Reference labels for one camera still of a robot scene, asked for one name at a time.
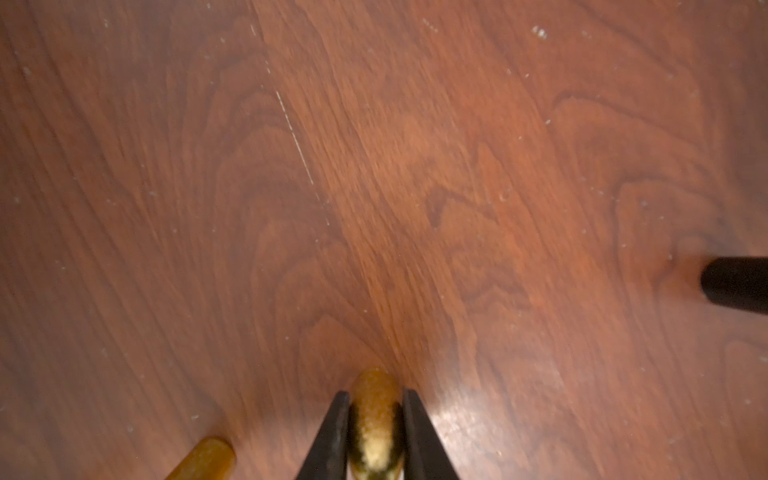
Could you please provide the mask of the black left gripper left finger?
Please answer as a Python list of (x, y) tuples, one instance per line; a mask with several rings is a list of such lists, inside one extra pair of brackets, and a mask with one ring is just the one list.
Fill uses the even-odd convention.
[(345, 480), (350, 394), (338, 391), (295, 477), (296, 480)]

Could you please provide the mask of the gold lipstick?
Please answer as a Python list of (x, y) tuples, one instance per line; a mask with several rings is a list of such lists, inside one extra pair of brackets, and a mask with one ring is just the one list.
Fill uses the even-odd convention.
[(202, 439), (166, 476), (166, 480), (227, 480), (237, 462), (233, 447), (224, 439)]

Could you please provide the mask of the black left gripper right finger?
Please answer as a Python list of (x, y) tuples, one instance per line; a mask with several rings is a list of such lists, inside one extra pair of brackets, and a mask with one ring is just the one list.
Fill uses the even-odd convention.
[(459, 477), (418, 393), (403, 393), (405, 480), (458, 480)]

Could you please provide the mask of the black lipstick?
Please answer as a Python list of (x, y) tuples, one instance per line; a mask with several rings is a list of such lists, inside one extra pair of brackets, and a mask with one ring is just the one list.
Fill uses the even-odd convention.
[(713, 304), (767, 314), (767, 258), (718, 257), (700, 276), (705, 297)]

